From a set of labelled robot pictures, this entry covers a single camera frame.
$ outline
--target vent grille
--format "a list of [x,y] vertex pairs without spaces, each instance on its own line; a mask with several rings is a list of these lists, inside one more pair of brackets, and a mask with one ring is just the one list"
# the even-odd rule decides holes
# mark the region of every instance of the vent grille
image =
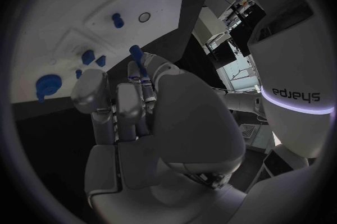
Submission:
[[245,139],[249,139],[250,137],[252,137],[253,133],[257,131],[257,129],[258,125],[242,124],[240,126],[241,134]]

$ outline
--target purple light strip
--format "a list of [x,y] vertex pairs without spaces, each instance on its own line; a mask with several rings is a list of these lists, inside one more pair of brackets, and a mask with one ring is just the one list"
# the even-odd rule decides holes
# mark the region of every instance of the purple light strip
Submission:
[[264,96],[266,100],[268,100],[269,102],[277,106],[280,106],[280,107],[283,107],[285,109],[289,109],[292,111],[300,112],[300,113],[309,113],[311,115],[326,115],[334,111],[334,107],[325,109],[325,110],[310,110],[310,109],[298,108],[298,107],[294,107],[294,106],[290,106],[290,105],[278,102],[277,100],[274,100],[270,96],[268,96],[267,93],[264,91],[263,87],[261,87],[261,94]]

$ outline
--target blue handle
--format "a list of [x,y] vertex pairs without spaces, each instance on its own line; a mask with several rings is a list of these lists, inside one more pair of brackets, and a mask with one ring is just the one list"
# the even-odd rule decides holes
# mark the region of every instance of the blue handle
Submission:
[[130,47],[129,52],[130,52],[132,58],[134,59],[134,61],[137,63],[142,75],[144,77],[149,77],[147,72],[146,72],[146,69],[142,66],[141,60],[142,60],[142,56],[143,56],[143,51],[141,50],[141,48],[138,45],[134,45],[134,46]]

